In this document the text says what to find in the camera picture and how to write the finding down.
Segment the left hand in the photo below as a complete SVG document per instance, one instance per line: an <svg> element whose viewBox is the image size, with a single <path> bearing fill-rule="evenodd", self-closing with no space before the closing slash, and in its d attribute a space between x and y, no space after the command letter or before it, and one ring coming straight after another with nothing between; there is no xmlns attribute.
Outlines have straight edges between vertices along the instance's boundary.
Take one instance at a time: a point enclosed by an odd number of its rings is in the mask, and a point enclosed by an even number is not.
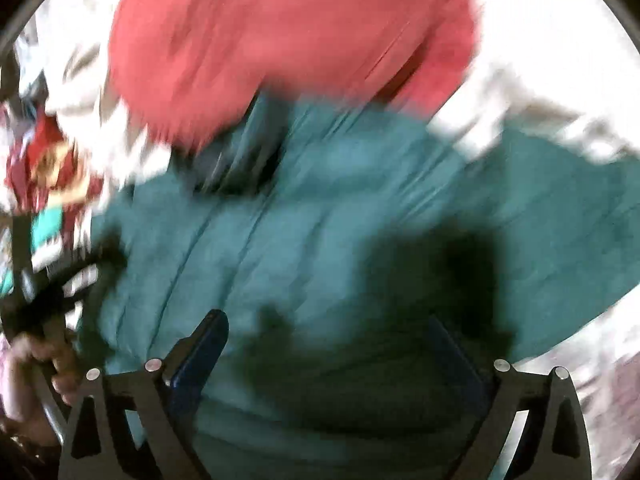
<svg viewBox="0 0 640 480"><path fill-rule="evenodd" d="M73 404L80 373L70 336L68 330L49 339L21 334L1 352L1 431L8 436L45 448L58 445L36 391L34 371L40 363L51 362L54 391L65 404Z"/></svg>

